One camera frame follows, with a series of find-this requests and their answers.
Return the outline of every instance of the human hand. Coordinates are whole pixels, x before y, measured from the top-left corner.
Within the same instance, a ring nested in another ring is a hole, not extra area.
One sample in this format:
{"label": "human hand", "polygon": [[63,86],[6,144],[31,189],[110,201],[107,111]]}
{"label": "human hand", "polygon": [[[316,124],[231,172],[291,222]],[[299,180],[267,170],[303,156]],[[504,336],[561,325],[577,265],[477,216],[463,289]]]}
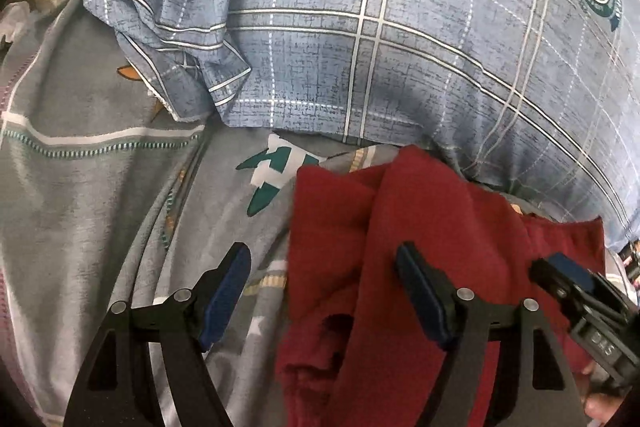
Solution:
{"label": "human hand", "polygon": [[575,381],[584,404],[584,412],[590,418],[606,423],[611,420],[624,399],[619,396],[609,396],[608,394],[589,393],[589,381],[594,368],[595,362],[591,362],[583,369],[581,375],[575,375]]}

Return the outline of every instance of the blue gripper pad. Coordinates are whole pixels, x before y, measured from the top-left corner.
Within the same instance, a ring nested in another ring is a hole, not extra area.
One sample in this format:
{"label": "blue gripper pad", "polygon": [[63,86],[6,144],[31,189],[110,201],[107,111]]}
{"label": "blue gripper pad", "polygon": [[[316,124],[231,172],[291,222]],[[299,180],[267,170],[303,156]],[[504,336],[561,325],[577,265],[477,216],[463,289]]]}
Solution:
{"label": "blue gripper pad", "polygon": [[249,278],[251,252],[247,245],[234,243],[220,266],[212,272],[221,280],[204,308],[202,331],[198,337],[198,343],[203,352],[208,351],[212,344],[219,342],[222,338]]}
{"label": "blue gripper pad", "polygon": [[588,270],[585,270],[582,266],[577,264],[575,261],[572,261],[561,252],[557,252],[549,256],[546,261],[565,277],[569,277],[569,279],[580,286],[584,291],[593,294],[595,290],[595,283],[593,282],[593,277]]}
{"label": "blue gripper pad", "polygon": [[444,272],[426,263],[413,243],[403,243],[396,251],[396,270],[422,331],[448,349],[456,339],[454,286]]}

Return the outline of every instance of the striped border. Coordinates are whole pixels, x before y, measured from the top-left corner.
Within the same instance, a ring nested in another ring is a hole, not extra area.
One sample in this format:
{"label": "striped border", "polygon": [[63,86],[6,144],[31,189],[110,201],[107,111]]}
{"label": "striped border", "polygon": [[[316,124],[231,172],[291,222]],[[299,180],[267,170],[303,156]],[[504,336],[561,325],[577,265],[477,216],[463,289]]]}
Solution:
{"label": "striped border", "polygon": [[265,275],[258,282],[251,283],[247,286],[242,295],[245,296],[253,296],[258,295],[262,288],[278,288],[284,289],[287,285],[287,276],[286,275]]}
{"label": "striped border", "polygon": [[9,83],[4,86],[4,93],[2,94],[2,100],[0,100],[0,111],[4,111],[6,109],[6,102],[9,99],[11,91],[14,87],[14,84],[18,81],[20,76],[27,70],[29,65],[35,60],[36,54],[31,55],[31,57],[27,58],[24,61],[24,64],[18,68],[18,70],[14,73],[14,76],[11,77]]}
{"label": "striped border", "polygon": [[[171,240],[167,236],[167,221],[170,219],[169,214],[171,213],[171,209],[174,206],[174,191],[169,190],[169,193],[166,195],[166,212],[164,213],[164,224],[162,226],[162,233],[160,234],[160,239],[162,240],[162,246],[165,251],[169,251],[169,245],[171,245]],[[171,230],[171,236],[174,236],[174,230]]]}
{"label": "striped border", "polygon": [[63,159],[63,160],[79,160],[83,158],[92,158],[102,154],[107,154],[115,151],[132,151],[136,149],[181,149],[188,146],[193,140],[200,138],[200,134],[196,133],[189,139],[184,141],[175,142],[158,142],[158,141],[129,141],[114,143],[111,145],[105,145],[96,149],[83,149],[83,150],[60,150],[43,147],[36,140],[30,136],[21,132],[6,130],[4,135],[7,138],[19,141],[30,147],[35,152],[42,154],[47,158]]}

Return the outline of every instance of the crumpled fabric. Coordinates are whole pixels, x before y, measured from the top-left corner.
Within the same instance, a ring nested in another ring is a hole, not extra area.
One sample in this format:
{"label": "crumpled fabric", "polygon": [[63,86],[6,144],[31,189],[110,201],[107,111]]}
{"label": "crumpled fabric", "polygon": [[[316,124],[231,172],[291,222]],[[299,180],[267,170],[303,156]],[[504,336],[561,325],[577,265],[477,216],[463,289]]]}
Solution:
{"label": "crumpled fabric", "polygon": [[29,18],[29,3],[12,2],[0,12],[0,45],[14,42],[23,32]]}
{"label": "crumpled fabric", "polygon": [[[444,352],[422,332],[396,275],[404,241],[485,301],[534,298],[572,370],[588,363],[558,303],[527,274],[531,261],[557,251],[602,271],[601,220],[520,215],[415,147],[346,176],[303,167],[290,226],[291,325],[276,362],[288,427],[415,427]],[[498,353],[489,344],[469,427],[484,423]]]}
{"label": "crumpled fabric", "polygon": [[84,0],[175,120],[437,150],[557,221],[640,231],[640,0]]}

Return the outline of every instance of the white stripe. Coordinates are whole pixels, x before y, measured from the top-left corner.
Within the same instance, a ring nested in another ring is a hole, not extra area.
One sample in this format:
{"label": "white stripe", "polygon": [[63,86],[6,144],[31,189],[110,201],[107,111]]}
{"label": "white stripe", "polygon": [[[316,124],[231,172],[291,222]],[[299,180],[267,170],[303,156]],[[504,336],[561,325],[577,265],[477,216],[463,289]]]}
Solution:
{"label": "white stripe", "polygon": [[[371,59],[369,61],[369,73],[367,74],[367,87],[364,92],[364,102],[362,104],[362,117],[360,118],[360,138],[364,138],[364,128],[367,123],[367,109],[369,107],[369,96],[371,93],[371,83],[373,81],[373,71],[376,67],[376,57],[378,55],[378,48],[380,47],[380,37],[382,36],[382,28],[384,27],[385,22],[385,14],[386,14],[386,3],[388,0],[382,0],[382,4],[380,5],[380,14],[378,15],[378,28],[376,29],[376,39],[373,42],[373,52],[371,54]],[[353,70],[355,72],[355,64],[351,63]],[[348,127],[345,126],[344,135],[346,137],[346,133],[348,132]]]}
{"label": "white stripe", "polygon": [[287,261],[271,261],[271,264],[267,267],[267,272],[286,271]]}
{"label": "white stripe", "polygon": [[217,101],[217,102],[215,102],[213,105],[215,105],[216,107],[220,107],[221,105],[225,105],[225,103],[227,103],[227,102],[231,102],[231,100],[233,100],[233,97],[234,97],[235,95],[236,95],[235,93],[230,94],[228,97],[223,98],[222,100],[218,100],[218,101]]}
{"label": "white stripe", "polygon": [[[468,80],[473,86],[476,87],[476,89],[478,89],[479,91],[485,93],[486,95],[490,96],[492,99],[494,99],[496,102],[500,102],[500,103],[505,103],[505,100],[501,99],[499,96],[497,96],[496,94],[494,94],[493,92],[489,91],[488,89],[482,87],[482,84],[480,84],[478,81],[476,81],[473,77],[469,76],[468,74],[466,74],[464,71],[460,71],[457,70],[456,68],[454,68],[453,66],[451,66],[450,64],[447,64],[446,62],[440,60],[437,57],[434,57],[433,55],[421,52],[419,50],[414,50],[412,48],[408,48],[407,46],[402,46],[401,44],[395,44],[394,42],[385,42],[382,41],[382,44],[386,44],[387,46],[390,46],[392,48],[396,48],[398,50],[403,50],[403,51],[407,51],[409,53],[418,55],[420,57],[424,57],[427,60],[430,60],[431,62],[435,62],[436,64],[441,65],[443,68],[446,68],[447,70],[453,71],[454,73],[459,74],[462,78],[464,78],[465,80]],[[509,105],[508,106],[512,111],[516,111],[516,109]],[[611,200],[611,197],[607,194],[607,192],[605,191],[605,189],[602,187],[602,185],[600,185],[600,182],[597,181],[596,178],[594,178],[593,174],[591,174],[589,172],[589,169],[587,169],[584,165],[582,165],[577,158],[575,158],[567,149],[565,149],[559,142],[556,141],[555,138],[553,138],[548,132],[546,132],[544,129],[542,129],[542,127],[540,127],[537,123],[533,122],[528,116],[524,115],[524,114],[520,114],[520,117],[526,121],[528,124],[530,124],[530,126],[532,126],[536,131],[538,131],[540,134],[542,134],[543,136],[546,137],[546,139],[550,140],[556,147],[558,147],[559,150],[561,150],[564,154],[566,154],[569,158],[571,158],[575,164],[577,164],[584,172],[585,174],[588,175],[588,177],[591,178],[591,180],[598,186],[598,188],[602,191],[602,193],[604,194],[604,196],[607,198],[607,200],[609,201],[609,204],[611,205],[611,207],[613,208],[614,212],[616,213],[616,215],[618,216],[618,220],[620,221],[620,223],[622,225],[625,224],[625,222],[622,219],[622,216],[620,215],[618,209],[616,208],[615,204],[613,203],[613,201]],[[610,186],[611,190],[613,191],[613,193],[615,194],[615,190],[613,189],[613,187]]]}
{"label": "white stripe", "polygon": [[4,112],[4,121],[19,125],[26,129],[34,138],[44,145],[92,145],[110,140],[117,140],[127,137],[151,137],[151,138],[181,138],[190,137],[194,133],[202,131],[204,125],[196,126],[192,129],[152,129],[150,127],[129,127],[121,131],[114,131],[106,134],[94,134],[91,136],[46,136],[37,131],[31,121],[17,113]]}
{"label": "white stripe", "polygon": [[[520,68],[522,67],[522,61],[524,60],[524,54],[525,54],[525,51],[527,49],[527,44],[529,44],[529,35],[531,33],[531,26],[533,24],[533,17],[535,16],[537,9],[538,9],[538,0],[532,0],[531,1],[531,8],[529,9],[529,20],[527,22],[527,27],[525,28],[524,37],[522,39],[522,45],[520,46],[520,55],[518,56],[518,61],[516,63],[516,74],[515,74],[515,77],[513,79],[513,84],[511,84],[511,89],[510,89],[510,92],[509,92],[509,96],[507,97],[507,103],[511,103],[511,100],[513,100],[513,94],[518,88],[518,81],[520,79]],[[542,35],[538,35],[538,45],[540,45],[540,37],[541,36]],[[533,65],[533,61],[535,59],[535,56],[536,55],[532,56],[531,61],[529,63],[530,66]],[[486,145],[488,140],[494,135],[494,133],[497,131],[498,126],[500,125],[500,122],[502,122],[502,118],[504,117],[505,112],[506,112],[506,106],[502,106],[502,108],[500,109],[500,113],[498,114],[498,118],[495,121],[494,125],[491,127],[491,130],[489,131],[489,133],[487,133],[487,135],[480,142],[480,147],[478,147],[478,153],[476,153],[476,158],[473,160],[473,162],[469,166],[467,166],[465,168],[465,170],[468,170],[468,169],[470,169],[470,168],[472,168],[472,167],[474,167],[475,165],[478,164],[478,161],[479,161],[480,156],[482,155],[482,150],[484,149],[484,146]],[[500,142],[500,139],[498,138],[498,141],[490,148],[490,151],[494,150],[495,146],[499,142]],[[486,152],[482,156],[482,160],[486,160],[487,156],[489,156],[489,152]]]}
{"label": "white stripe", "polygon": [[109,26],[109,3],[108,0],[102,0],[104,4],[104,23]]}
{"label": "white stripe", "polygon": [[[495,74],[493,74],[491,71],[488,71],[487,69],[484,68],[484,65],[482,64],[482,62],[479,62],[478,60],[476,60],[473,57],[470,57],[469,55],[466,55],[465,53],[461,52],[460,50],[453,48],[452,46],[449,46],[448,44],[445,44],[444,42],[439,41],[438,39],[430,36],[429,34],[426,34],[424,32],[418,31],[414,28],[408,27],[408,26],[404,26],[398,23],[393,23],[393,22],[386,22],[386,24],[388,24],[389,26],[392,26],[394,28],[397,28],[399,30],[402,31],[406,31],[408,33],[412,33],[414,35],[423,37],[431,42],[434,42],[434,44],[437,44],[453,53],[456,53],[458,55],[460,55],[461,57],[465,57],[466,60],[468,60],[471,64],[473,64],[474,66],[476,66],[481,72],[482,74],[484,74],[485,76],[489,77],[490,79],[494,80],[495,82],[497,82],[498,84],[500,84],[502,87],[505,87],[506,89],[510,89],[511,86],[510,84],[506,83],[504,80],[502,80],[501,78],[499,78],[498,76],[496,76]],[[233,31],[242,31],[242,30],[278,30],[278,31],[288,31],[288,32],[301,32],[301,33],[320,33],[320,34],[329,34],[329,35],[340,35],[340,36],[345,36],[345,37],[356,37],[356,34],[354,34],[353,32],[347,32],[347,31],[343,31],[343,30],[332,30],[332,29],[327,29],[327,28],[306,28],[306,27],[295,27],[295,26],[239,26],[239,27],[233,27],[233,28],[229,28],[229,30],[233,30]],[[361,35],[360,36],[361,39],[365,39],[365,40],[369,40],[372,41],[373,37],[369,37],[369,36],[365,36],[365,35]],[[460,75],[464,75],[462,70],[459,70],[455,67],[453,67],[453,70],[451,70],[450,68],[452,67],[450,64],[448,64],[447,62],[444,62],[442,60],[437,59],[436,57],[434,57],[433,55],[430,54],[425,54],[424,52],[420,51],[420,50],[416,50],[414,48],[410,48],[407,46],[402,46],[401,44],[396,44],[394,42],[391,41],[385,41],[384,39],[381,39],[380,41],[381,44],[386,44],[387,46],[391,46],[391,47],[395,47],[397,49],[406,51],[408,53],[414,54],[414,55],[418,55],[421,57],[432,57],[432,58],[428,58],[428,60],[431,60],[432,62],[436,62],[439,65],[443,65],[446,64],[446,66],[443,66],[445,68],[447,68],[450,71],[453,71],[456,74],[460,74]],[[522,93],[516,91],[516,94],[521,96]],[[535,103],[531,102],[531,100],[529,100],[526,97],[523,97],[523,100],[525,103],[527,103],[527,105],[529,105],[530,108],[532,108],[536,113],[538,113],[544,120],[546,120],[551,126],[553,126],[555,129],[557,129],[562,136],[564,136],[564,138],[566,138],[569,142],[571,142],[571,144],[585,157],[585,159],[593,166],[594,169],[596,169],[596,171],[603,177],[604,181],[606,182],[607,186],[610,188],[610,190],[616,195],[616,199],[618,199],[618,195],[616,190],[613,188],[613,185],[609,182],[609,179],[607,178],[607,176],[605,175],[605,173],[600,169],[600,167],[597,165],[597,163],[591,158],[591,156],[589,155],[589,153],[587,153],[586,151],[584,151],[584,149],[582,149],[582,147],[580,146],[580,144],[578,144],[578,142],[570,135],[568,134],[562,127],[560,127],[558,125],[557,122],[555,122],[551,117],[549,117],[548,114],[546,114],[541,108],[539,108]]]}
{"label": "white stripe", "polygon": [[162,102],[162,104],[164,105],[164,107],[167,109],[167,111],[169,111],[169,113],[171,114],[172,117],[174,117],[175,120],[178,120],[178,115],[176,114],[176,112],[174,111],[174,108],[171,106],[170,101],[169,101],[169,93],[167,92],[166,88],[164,87],[164,83],[162,82],[162,76],[160,76],[160,73],[158,71],[158,68],[156,68],[156,65],[154,64],[154,62],[151,60],[151,58],[148,57],[148,55],[142,51],[142,49],[140,49],[140,46],[137,45],[126,33],[122,34],[124,36],[124,38],[127,39],[127,41],[129,41],[129,44],[132,45],[132,47],[140,54],[140,56],[145,60],[145,62],[149,65],[149,67],[153,70],[156,78],[158,79],[158,82],[160,83],[160,86],[162,87],[162,90],[164,91],[164,97],[162,97],[160,95],[160,93],[158,93],[155,89],[154,86],[151,85],[151,82],[149,82],[145,76],[138,70],[138,68],[132,63],[130,62],[129,64],[131,64],[131,66],[133,67],[133,69],[136,70],[136,73],[138,74],[138,76],[140,78],[142,78],[142,81],[145,83],[146,87],[154,94],[156,95],[156,97],[158,97],[158,100],[160,100],[160,102]]}
{"label": "white stripe", "polygon": [[238,74],[236,74],[236,76],[232,76],[230,79],[225,80],[224,82],[221,82],[220,84],[216,84],[215,86],[209,87],[209,92],[214,92],[214,91],[217,91],[217,90],[221,89],[222,87],[228,86],[233,81],[237,80],[238,78],[242,78],[243,76],[245,76],[246,74],[249,74],[249,73],[251,73],[251,68],[245,69],[242,73],[238,73]]}
{"label": "white stripe", "polygon": [[182,46],[183,48],[191,48],[192,50],[203,50],[203,51],[213,51],[218,50],[222,46],[225,45],[224,42],[218,42],[217,44],[211,44],[206,46],[204,44],[193,44],[192,42],[182,42],[182,41],[172,41],[172,40],[164,40],[159,39],[159,41],[164,42],[164,44],[176,44],[177,46]]}
{"label": "white stripe", "polygon": [[[578,44],[578,51],[575,54],[574,67],[577,67],[578,60],[580,59],[580,51],[582,50],[582,44],[584,42],[584,31],[585,31],[586,27],[587,27],[587,23],[586,23],[586,21],[583,21],[582,22],[582,31],[580,32],[580,43]],[[564,118],[564,113],[566,112],[566,108],[568,106],[568,103],[571,100],[571,93],[574,90],[574,84],[575,84],[576,78],[577,78],[576,75],[574,75],[573,78],[571,79],[571,84],[569,84],[569,89],[567,90],[566,94],[564,95],[564,104],[562,105],[562,111],[560,112],[560,116],[558,117],[558,122],[559,123],[562,122],[562,118]],[[527,172],[529,172],[536,165],[538,165],[538,162],[540,160],[542,160],[542,158],[545,156],[546,152],[549,150],[550,146],[551,146],[551,142],[547,143],[545,148],[538,155],[538,157],[526,169],[524,169],[524,171],[522,171],[520,174],[518,174],[515,177],[515,179],[511,181],[511,183],[519,181],[525,174],[527,174]]]}
{"label": "white stripe", "polygon": [[369,0],[360,2],[360,14],[358,16],[358,29],[356,31],[356,39],[353,43],[353,51],[351,53],[351,68],[349,70],[349,90],[347,93],[347,113],[344,117],[344,130],[342,131],[342,141],[347,140],[349,134],[349,124],[351,119],[351,105],[353,104],[353,84],[355,82],[356,62],[358,61],[358,49],[360,47],[360,39],[362,38],[362,26],[364,25],[364,15],[367,11]]}
{"label": "white stripe", "polygon": [[[276,7],[277,0],[272,0],[271,7]],[[273,25],[273,15],[269,16],[269,26]],[[276,74],[273,69],[273,35],[269,32],[269,65],[271,69],[271,99],[273,100],[276,97]],[[269,125],[273,127],[273,113],[275,110],[275,105],[271,103],[271,111],[269,115]]]}
{"label": "white stripe", "polygon": [[373,156],[376,155],[376,146],[372,145],[365,150],[364,162],[362,162],[362,168],[368,169],[373,161]]}
{"label": "white stripe", "polygon": [[[62,10],[58,16],[56,17],[56,19],[53,21],[53,24],[50,26],[50,30],[53,30],[53,28],[56,27],[56,25],[58,24],[58,22],[60,21],[60,17],[62,17],[62,14],[65,12],[65,10]],[[2,148],[2,139],[4,138],[4,131],[6,130],[6,120],[4,119],[4,114],[6,112],[11,111],[11,106],[14,104],[14,97],[15,97],[15,92],[18,89],[18,86],[20,86],[20,84],[22,83],[22,81],[24,80],[24,77],[27,76],[27,74],[29,73],[29,71],[31,71],[31,68],[34,67],[34,65],[36,64],[36,62],[38,61],[38,58],[40,57],[40,52],[42,51],[42,46],[43,46],[44,42],[40,45],[40,47],[38,48],[38,51],[36,52],[36,56],[33,57],[33,60],[31,61],[31,64],[29,64],[29,66],[27,66],[27,68],[24,70],[24,73],[20,75],[20,78],[18,78],[18,80],[16,81],[16,83],[14,84],[13,89],[11,90],[11,95],[9,95],[9,100],[6,103],[6,110],[2,113],[2,127],[0,128],[0,148]]]}
{"label": "white stripe", "polygon": [[411,126],[415,126],[415,127],[422,127],[421,124],[419,124],[417,122],[414,122],[414,121],[411,121],[411,120],[407,120],[406,118],[399,118],[398,116],[389,116],[388,114],[380,114],[380,113],[375,112],[375,111],[367,111],[367,116],[374,116],[376,118],[382,118],[382,120],[388,120],[388,121],[391,121],[391,122],[404,123],[406,125],[411,125]]}
{"label": "white stripe", "polygon": [[337,17],[352,17],[357,19],[357,13],[340,12],[334,10],[313,10],[299,8],[252,8],[247,10],[229,10],[229,15],[242,15],[251,13],[291,13],[295,15],[335,15]]}
{"label": "white stripe", "polygon": [[[586,149],[587,152],[591,152],[591,148],[593,147],[593,142],[596,139],[596,133],[597,133],[597,129],[598,126],[600,124],[600,120],[602,119],[602,115],[603,113],[606,113],[606,111],[603,110],[602,105],[601,105],[601,97],[602,97],[602,89],[603,87],[606,86],[607,84],[607,77],[609,76],[609,71],[611,70],[612,65],[614,64],[614,55],[618,54],[618,50],[620,48],[620,43],[622,42],[622,32],[618,32],[615,36],[614,36],[614,44],[612,44],[611,49],[609,51],[609,60],[607,62],[607,69],[605,70],[605,74],[604,77],[602,78],[602,81],[600,83],[600,88],[598,90],[598,97],[596,98],[589,89],[587,89],[587,92],[591,95],[591,97],[594,99],[594,101],[596,102],[596,106],[600,108],[600,113],[598,114],[598,119],[597,120],[591,120],[591,123],[589,124],[589,128],[587,130],[587,136],[584,140],[584,146],[582,146],[581,148]],[[578,80],[580,80],[580,83],[582,83],[582,79],[580,78],[580,76],[577,74],[577,71],[574,71],[574,74],[576,76],[576,78],[578,78]],[[613,129],[618,132],[618,128],[619,126],[615,125],[613,123],[613,121],[611,119],[609,119],[609,121],[613,124]],[[613,147],[615,146],[616,142],[613,143],[613,146],[610,149],[610,153],[613,150]],[[628,153],[628,150],[626,151],[627,153],[627,158],[631,159],[630,154]],[[549,188],[548,190],[552,190],[553,188],[557,187],[560,184],[566,185],[567,183],[571,182],[575,176],[577,175],[578,171],[575,171],[574,173],[572,173],[573,169],[571,169],[569,172],[565,173],[565,175],[558,180],[551,188]]]}
{"label": "white stripe", "polygon": [[236,49],[235,49],[235,48],[234,48],[234,47],[229,43],[229,41],[223,41],[223,42],[224,42],[224,45],[225,45],[225,47],[226,47],[226,48],[230,49],[230,50],[231,50],[231,52],[232,52],[236,57],[238,57],[240,60],[242,60],[242,61],[244,62],[244,58],[242,58],[242,55],[241,55],[241,54],[239,54],[238,50],[236,50]]}
{"label": "white stripe", "polygon": [[[142,4],[142,6],[151,14],[151,16],[154,18],[154,25],[157,28],[160,28],[161,30],[171,31],[173,33],[181,33],[181,32],[211,33],[213,31],[221,30],[222,28],[224,28],[226,26],[226,22],[220,22],[220,23],[214,24],[213,26],[210,26],[209,28],[199,28],[199,27],[174,28],[173,26],[168,26],[166,24],[161,24],[161,23],[156,22],[154,11],[151,9],[151,6],[149,6],[149,4],[145,0],[135,0],[135,1],[138,1],[140,4]],[[211,49],[211,48],[201,47],[201,48],[198,48],[198,49],[206,50],[206,49]]]}
{"label": "white stripe", "polygon": [[343,107],[340,107],[339,105],[332,105],[330,103],[318,103],[318,102],[307,102],[306,100],[284,100],[284,99],[276,99],[273,100],[272,98],[242,98],[240,100],[236,100],[236,102],[238,103],[271,103],[271,102],[275,102],[275,103],[286,103],[289,105],[310,105],[311,107],[322,107],[322,108],[329,108],[329,109],[337,109],[337,110],[344,110]]}
{"label": "white stripe", "polygon": [[[618,136],[618,138],[620,138],[620,143],[622,144],[622,147],[625,149],[625,152],[627,154],[627,157],[630,159],[630,153],[628,148],[626,147],[626,144],[624,142],[624,140],[622,139],[622,136],[620,136],[620,130],[618,128],[618,126],[613,122],[613,119],[611,118],[611,116],[609,115],[609,113],[604,109],[604,106],[602,105],[602,102],[600,101],[600,95],[598,95],[598,97],[596,97],[592,92],[591,89],[589,89],[589,87],[584,83],[584,81],[582,80],[582,78],[580,77],[580,74],[578,74],[578,71],[573,67],[573,65],[569,64],[569,62],[562,57],[562,55],[558,52],[558,50],[556,50],[556,48],[548,41],[546,40],[545,37],[542,37],[542,40],[545,42],[545,44],[547,46],[549,46],[551,48],[551,50],[556,54],[556,56],[562,61],[564,62],[569,69],[572,71],[572,73],[575,75],[575,77],[578,79],[578,81],[582,84],[582,87],[584,87],[584,89],[587,90],[587,92],[589,93],[589,95],[591,96],[591,98],[593,98],[594,102],[596,103],[596,105],[598,106],[599,110],[601,111],[601,114],[604,114],[607,117],[607,120],[610,121],[610,123],[613,126],[613,130],[615,131],[616,135]],[[613,47],[614,45],[611,45],[611,50],[609,51],[609,63],[607,65],[607,68],[610,68],[611,66],[615,66],[615,63],[612,63],[612,52],[613,52]],[[583,147],[577,145],[578,149],[580,150],[580,152],[582,153],[583,156],[585,156],[585,158],[587,158],[589,161],[591,161],[589,155],[587,152],[584,151]],[[632,163],[631,166],[634,169],[634,172],[636,174],[636,177],[638,176],[638,170],[636,169],[636,166]],[[605,175],[603,174],[602,171],[600,171],[600,168],[594,164],[594,167],[598,170],[598,172],[600,172],[600,174],[605,178],[607,184],[609,184],[609,181],[606,179]]]}
{"label": "white stripe", "polygon": [[197,27],[193,27],[193,28],[173,28],[171,26],[167,26],[164,24],[157,24],[156,26],[162,30],[168,30],[168,31],[172,31],[174,33],[181,33],[181,32],[198,32],[198,33],[211,33],[217,30],[221,30],[222,28],[224,28],[226,26],[226,22],[219,22],[218,24],[214,24],[213,26],[210,26],[209,28],[197,28]]}
{"label": "white stripe", "polygon": [[489,150],[484,154],[484,157],[482,158],[483,160],[486,160],[489,157],[489,155],[495,150],[495,148],[498,147],[498,145],[500,145],[500,142],[504,139],[504,137],[509,132],[511,127],[513,127],[513,125],[515,124],[516,120],[520,115],[522,102],[524,101],[524,94],[527,90],[527,84],[529,84],[529,78],[531,76],[533,64],[535,63],[536,57],[538,56],[538,49],[540,48],[540,41],[542,40],[542,31],[545,25],[545,18],[546,18],[546,12],[547,12],[548,6],[549,6],[549,0],[545,0],[545,4],[542,9],[542,14],[540,15],[540,24],[538,25],[538,38],[536,39],[536,44],[535,44],[535,47],[533,48],[533,54],[531,55],[531,60],[529,61],[529,67],[527,68],[527,73],[525,74],[525,77],[524,77],[522,89],[520,90],[520,100],[518,100],[518,107],[516,108],[516,112],[513,114],[513,118],[511,118],[511,121],[510,123],[507,124],[507,127],[505,127],[505,129],[500,133],[495,143],[491,147],[489,147]]}
{"label": "white stripe", "polygon": [[[469,0],[469,10],[466,14],[466,21],[465,21],[465,27],[462,31],[462,36],[460,37],[460,40],[458,41],[458,47],[462,48],[462,46],[465,44],[466,42],[466,38],[469,35],[469,28],[471,28],[471,20],[473,18],[474,15],[474,0]],[[458,64],[458,58],[455,57],[453,59],[453,65],[457,66]],[[444,83],[444,88],[442,89],[442,114],[440,115],[440,121],[438,122],[438,125],[436,126],[436,129],[433,131],[433,134],[431,134],[431,139],[433,141],[435,141],[435,137],[436,135],[439,133],[440,129],[442,128],[443,124],[444,124],[444,119],[445,116],[447,114],[447,99],[448,99],[448,94],[449,94],[449,84],[451,82],[451,76],[452,74],[449,73],[447,75],[447,80],[445,80]]]}
{"label": "white stripe", "polygon": [[[281,32],[301,32],[301,33],[326,33],[329,35],[342,35],[345,37],[355,37],[356,35],[353,32],[346,32],[343,30],[332,30],[329,28],[298,28],[295,26],[238,26],[227,28],[231,31],[245,31],[245,30],[256,30],[256,31],[270,31],[276,30]],[[373,40],[373,37],[367,37],[362,35],[361,38]]]}

